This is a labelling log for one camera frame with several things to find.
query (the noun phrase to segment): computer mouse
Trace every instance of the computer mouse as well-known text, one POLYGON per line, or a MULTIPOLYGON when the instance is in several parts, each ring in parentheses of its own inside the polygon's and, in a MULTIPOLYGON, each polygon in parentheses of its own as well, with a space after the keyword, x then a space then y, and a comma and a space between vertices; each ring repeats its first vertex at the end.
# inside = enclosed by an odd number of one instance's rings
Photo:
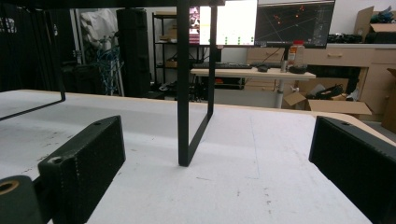
POLYGON ((268 71, 268 66, 266 64, 261 64, 257 66, 257 71, 259 72, 267 72, 268 71))

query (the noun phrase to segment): bottle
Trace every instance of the bottle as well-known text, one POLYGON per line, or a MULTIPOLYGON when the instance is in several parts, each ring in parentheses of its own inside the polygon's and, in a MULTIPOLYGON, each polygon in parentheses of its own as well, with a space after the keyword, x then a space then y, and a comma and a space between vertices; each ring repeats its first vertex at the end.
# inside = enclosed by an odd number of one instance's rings
POLYGON ((294 67, 304 67, 304 41, 294 40, 289 49, 288 65, 294 67))

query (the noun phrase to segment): white table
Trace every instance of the white table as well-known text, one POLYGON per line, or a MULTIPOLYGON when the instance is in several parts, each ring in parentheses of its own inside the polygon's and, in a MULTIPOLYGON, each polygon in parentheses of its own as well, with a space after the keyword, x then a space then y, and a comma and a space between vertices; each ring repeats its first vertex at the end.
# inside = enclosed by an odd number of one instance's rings
MULTIPOLYGON (((0 113, 48 92, 0 93, 0 113)), ((177 165, 177 104, 67 94, 0 122, 0 178, 38 177, 36 165, 90 123, 121 115, 126 162, 89 223, 370 223, 308 161, 312 112, 215 105, 190 167, 177 165)), ((190 106, 190 133, 206 114, 190 106)), ((357 119, 329 114, 361 126, 357 119)))
MULTIPOLYGON (((191 73, 198 77, 208 77, 209 69, 193 68, 191 73)), ((246 78, 262 78, 262 79, 279 79, 279 86, 276 92, 276 102, 274 108, 280 108, 283 100, 283 90, 285 80, 301 80, 307 81, 311 78, 316 78, 314 74, 293 74, 293 73, 282 73, 280 68, 270 68, 266 73, 258 72, 257 68, 252 69, 216 69, 216 77, 246 77, 246 78)))

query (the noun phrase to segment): white tabletop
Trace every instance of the white tabletop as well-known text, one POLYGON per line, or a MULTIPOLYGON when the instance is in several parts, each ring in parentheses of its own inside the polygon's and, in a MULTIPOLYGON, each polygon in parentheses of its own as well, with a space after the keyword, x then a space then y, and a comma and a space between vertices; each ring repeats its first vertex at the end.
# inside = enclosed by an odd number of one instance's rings
MULTIPOLYGON (((209 69, 193 68, 191 73, 198 77, 207 77, 209 69)), ((257 68, 252 69, 216 69, 215 76, 218 77, 250 77, 250 78, 275 78, 291 80, 309 80, 316 76, 312 73, 293 74, 290 72, 282 73, 279 68, 270 68, 267 72, 258 72, 257 68)))
MULTIPOLYGON (((2 92, 0 112, 49 95, 2 92)), ((89 223, 370 223, 308 161, 312 114, 215 105, 185 168, 177 165, 175 102, 82 94, 66 99, 0 122, 0 178, 36 178, 36 165, 73 135, 121 115, 126 162, 89 223)), ((190 136, 205 112, 204 104, 191 104, 190 136)))

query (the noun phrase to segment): monitor screen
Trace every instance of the monitor screen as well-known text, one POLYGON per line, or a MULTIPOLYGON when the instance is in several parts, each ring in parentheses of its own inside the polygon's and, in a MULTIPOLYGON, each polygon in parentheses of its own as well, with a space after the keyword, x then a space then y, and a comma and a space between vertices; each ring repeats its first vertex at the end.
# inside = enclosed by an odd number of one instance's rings
MULTIPOLYGON (((257 0, 226 1, 218 7, 217 45, 254 46, 257 0)), ((210 7, 190 10, 190 43, 210 45, 210 7)))
POLYGON ((303 40, 306 48, 326 48, 334 2, 258 4, 255 45, 281 48, 303 40))

